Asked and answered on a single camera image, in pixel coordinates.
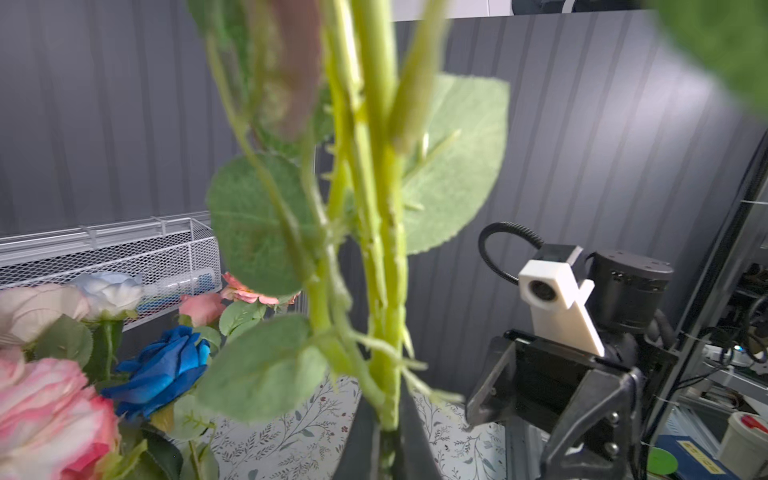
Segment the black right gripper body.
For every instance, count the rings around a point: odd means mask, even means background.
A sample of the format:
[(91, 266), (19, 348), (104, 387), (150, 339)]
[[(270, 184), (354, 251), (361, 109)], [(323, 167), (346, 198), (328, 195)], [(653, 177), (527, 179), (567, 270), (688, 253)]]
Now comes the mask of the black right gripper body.
[(619, 336), (603, 358), (517, 330), (492, 339), (469, 425), (519, 419), (548, 434), (541, 479), (644, 479), (649, 416), (678, 355)]

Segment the blue rose stem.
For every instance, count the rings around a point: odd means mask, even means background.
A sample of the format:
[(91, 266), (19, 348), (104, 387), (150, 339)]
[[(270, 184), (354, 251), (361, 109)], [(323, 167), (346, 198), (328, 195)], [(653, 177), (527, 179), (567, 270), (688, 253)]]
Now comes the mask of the blue rose stem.
[(162, 333), (134, 358), (117, 365), (128, 380), (106, 387), (101, 396), (113, 401), (116, 415), (147, 420), (185, 394), (208, 368), (210, 343), (187, 326)]

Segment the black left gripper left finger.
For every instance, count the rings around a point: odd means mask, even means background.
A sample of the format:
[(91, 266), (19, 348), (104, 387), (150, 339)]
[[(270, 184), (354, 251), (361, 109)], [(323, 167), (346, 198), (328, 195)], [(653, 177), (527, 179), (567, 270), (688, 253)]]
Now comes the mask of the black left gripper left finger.
[(332, 480), (376, 480), (380, 432), (375, 409), (361, 398)]

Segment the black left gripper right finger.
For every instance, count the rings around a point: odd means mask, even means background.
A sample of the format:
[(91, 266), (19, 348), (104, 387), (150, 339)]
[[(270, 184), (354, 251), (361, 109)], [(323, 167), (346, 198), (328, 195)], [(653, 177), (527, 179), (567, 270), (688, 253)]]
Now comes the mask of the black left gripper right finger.
[(441, 480), (415, 400), (401, 387), (399, 427), (395, 444), (396, 480)]

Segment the peach spray rose branch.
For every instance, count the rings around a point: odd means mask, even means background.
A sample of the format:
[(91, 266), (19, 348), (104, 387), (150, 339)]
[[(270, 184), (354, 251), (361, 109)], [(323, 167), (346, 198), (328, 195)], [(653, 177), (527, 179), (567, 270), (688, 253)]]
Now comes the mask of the peach spray rose branch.
[(216, 322), (227, 305), (225, 301), (241, 301), (246, 304), (264, 305), (273, 310), (281, 306), (293, 305), (300, 293), (272, 297), (252, 290), (227, 272), (223, 275), (225, 286), (220, 292), (207, 292), (198, 295), (183, 295), (179, 307), (178, 323), (189, 327), (211, 326)]

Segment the white rose stem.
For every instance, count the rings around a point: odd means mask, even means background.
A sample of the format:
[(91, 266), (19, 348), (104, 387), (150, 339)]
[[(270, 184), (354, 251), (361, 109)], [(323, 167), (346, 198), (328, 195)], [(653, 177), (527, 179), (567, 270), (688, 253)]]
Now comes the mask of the white rose stem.
[(140, 278), (117, 272), (96, 272), (74, 278), (77, 287), (89, 305), (88, 320), (116, 319), (125, 312), (135, 310), (144, 296)]

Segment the cream rose stem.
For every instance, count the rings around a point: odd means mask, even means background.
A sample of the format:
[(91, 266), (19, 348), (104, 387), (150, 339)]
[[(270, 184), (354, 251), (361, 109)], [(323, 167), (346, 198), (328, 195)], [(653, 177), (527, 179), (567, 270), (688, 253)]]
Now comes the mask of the cream rose stem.
[(76, 321), (90, 311), (89, 302), (72, 285), (43, 284), (1, 291), (1, 346), (34, 342), (60, 317)]

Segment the white green spray stem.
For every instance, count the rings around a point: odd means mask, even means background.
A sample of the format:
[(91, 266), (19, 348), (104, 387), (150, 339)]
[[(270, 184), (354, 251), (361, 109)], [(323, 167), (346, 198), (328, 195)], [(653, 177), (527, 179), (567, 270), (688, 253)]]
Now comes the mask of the white green spray stem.
[[(690, 254), (719, 172), (695, 173), (740, 132), (733, 114), (767, 112), (763, 1), (653, 1), (613, 34), (616, 72), (647, 73), (629, 103), (602, 113), (590, 93), (566, 116), (575, 141), (514, 118), (514, 87), (444, 71), (448, 5), (425, 4), (399, 49), (387, 1), (192, 1), (208, 65), (240, 155), (213, 176), (206, 203), (226, 266), (272, 297), (302, 293), (229, 341), (196, 388), (200, 404), (244, 423), (304, 403), (327, 374), (349, 376), (380, 426), (377, 479), (395, 479), (401, 387), (466, 404), (423, 372), (452, 365), (456, 336), (407, 323), (414, 256), (468, 235), (512, 182), (511, 211), (561, 223), (545, 244), (621, 251), (668, 264)], [(653, 53), (684, 65), (653, 73)]]

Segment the large pale pink rose stem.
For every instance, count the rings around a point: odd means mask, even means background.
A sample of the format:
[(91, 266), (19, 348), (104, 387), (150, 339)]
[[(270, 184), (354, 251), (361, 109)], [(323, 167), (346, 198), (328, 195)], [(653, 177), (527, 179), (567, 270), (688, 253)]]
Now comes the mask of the large pale pink rose stem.
[(119, 439), (112, 402), (77, 362), (1, 351), (3, 479), (98, 479), (97, 464)]

